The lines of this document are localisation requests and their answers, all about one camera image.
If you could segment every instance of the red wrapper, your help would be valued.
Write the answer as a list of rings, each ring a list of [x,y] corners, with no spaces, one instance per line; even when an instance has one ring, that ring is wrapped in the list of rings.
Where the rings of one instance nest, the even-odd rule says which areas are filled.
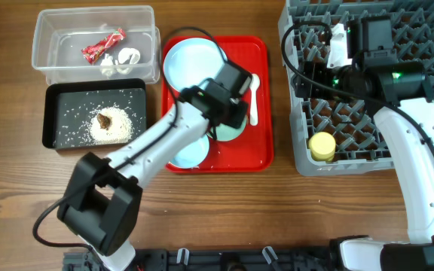
[[[115,46],[119,41],[126,37],[127,34],[125,34],[123,29],[117,29],[117,31],[110,34],[101,42],[93,46],[88,46],[81,50],[81,52],[83,53],[84,58],[87,59],[91,65],[93,65],[103,55],[103,53],[105,53],[106,50]]]

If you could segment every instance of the black mount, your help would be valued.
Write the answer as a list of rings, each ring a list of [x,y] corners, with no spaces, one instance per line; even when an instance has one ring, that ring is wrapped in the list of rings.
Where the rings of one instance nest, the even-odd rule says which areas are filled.
[[[127,179],[93,153],[76,164],[65,195],[94,183],[111,186],[114,194],[107,198],[89,185],[58,208],[57,217],[75,234],[84,238],[100,254],[113,254],[128,239],[136,224],[142,188],[135,178]]]

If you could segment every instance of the green light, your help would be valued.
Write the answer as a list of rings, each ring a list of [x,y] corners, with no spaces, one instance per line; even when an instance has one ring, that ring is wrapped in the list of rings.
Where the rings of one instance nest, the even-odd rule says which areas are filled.
[[[391,73],[391,75],[393,76],[393,78],[398,79],[400,78],[403,74],[400,72],[393,72]]]

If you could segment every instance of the light blue bowl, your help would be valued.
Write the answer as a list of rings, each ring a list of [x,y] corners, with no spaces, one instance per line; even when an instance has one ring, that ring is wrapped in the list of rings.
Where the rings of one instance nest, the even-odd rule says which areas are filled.
[[[205,160],[209,149],[209,138],[204,135],[178,152],[170,163],[180,169],[194,168]]]
[[[167,53],[164,73],[170,86],[180,92],[207,78],[215,78],[223,65],[224,61],[212,41],[189,38],[175,44]]]

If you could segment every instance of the wooden table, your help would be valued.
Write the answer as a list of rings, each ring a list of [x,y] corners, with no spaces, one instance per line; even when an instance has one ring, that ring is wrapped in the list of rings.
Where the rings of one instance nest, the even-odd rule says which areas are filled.
[[[31,67],[31,52],[36,17],[46,8],[151,5],[162,36],[191,25],[214,35],[256,35],[269,48],[274,163],[255,174],[162,171],[144,192],[131,236],[137,248],[290,248],[353,234],[407,239],[405,206],[393,170],[322,178],[297,173],[277,31],[283,0],[58,2],[0,0],[0,269],[61,268],[65,250],[40,245],[31,229],[62,196],[75,162],[86,153],[57,153],[41,144],[47,85]],[[149,124],[160,117],[160,90],[160,84],[148,86]],[[40,232],[56,242],[79,242],[54,213]]]

